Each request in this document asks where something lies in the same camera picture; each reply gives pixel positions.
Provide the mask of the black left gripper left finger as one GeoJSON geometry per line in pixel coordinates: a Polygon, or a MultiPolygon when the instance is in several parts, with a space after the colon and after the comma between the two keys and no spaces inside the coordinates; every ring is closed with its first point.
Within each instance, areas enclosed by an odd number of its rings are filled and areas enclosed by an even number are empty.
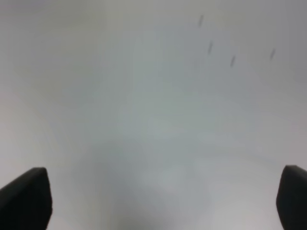
{"type": "Polygon", "coordinates": [[[47,170],[32,168],[0,190],[2,230],[46,230],[53,212],[47,170]]]}

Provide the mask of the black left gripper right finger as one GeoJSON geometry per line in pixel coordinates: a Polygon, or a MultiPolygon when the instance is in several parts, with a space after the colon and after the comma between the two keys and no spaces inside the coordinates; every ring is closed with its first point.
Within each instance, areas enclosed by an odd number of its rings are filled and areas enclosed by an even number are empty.
{"type": "Polygon", "coordinates": [[[296,165],[283,169],[276,207],[284,230],[307,229],[307,172],[296,165]]]}

